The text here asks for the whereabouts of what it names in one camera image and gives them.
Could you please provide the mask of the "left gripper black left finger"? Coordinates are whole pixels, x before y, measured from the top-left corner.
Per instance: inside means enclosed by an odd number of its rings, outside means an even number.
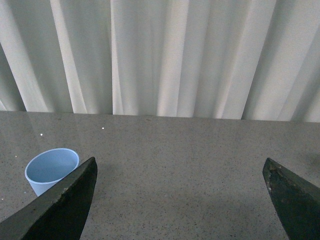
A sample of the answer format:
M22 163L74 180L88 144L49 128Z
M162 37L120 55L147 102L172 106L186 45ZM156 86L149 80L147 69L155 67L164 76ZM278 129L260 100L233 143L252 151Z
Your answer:
M94 157L1 222L2 240L78 240L92 204L98 167Z

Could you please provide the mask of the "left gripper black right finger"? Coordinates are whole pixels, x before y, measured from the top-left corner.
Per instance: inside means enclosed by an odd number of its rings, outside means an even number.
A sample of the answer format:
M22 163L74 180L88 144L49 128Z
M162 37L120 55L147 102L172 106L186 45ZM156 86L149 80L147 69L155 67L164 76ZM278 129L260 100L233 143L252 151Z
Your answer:
M267 158L262 175L277 216L290 240L320 238L320 188Z

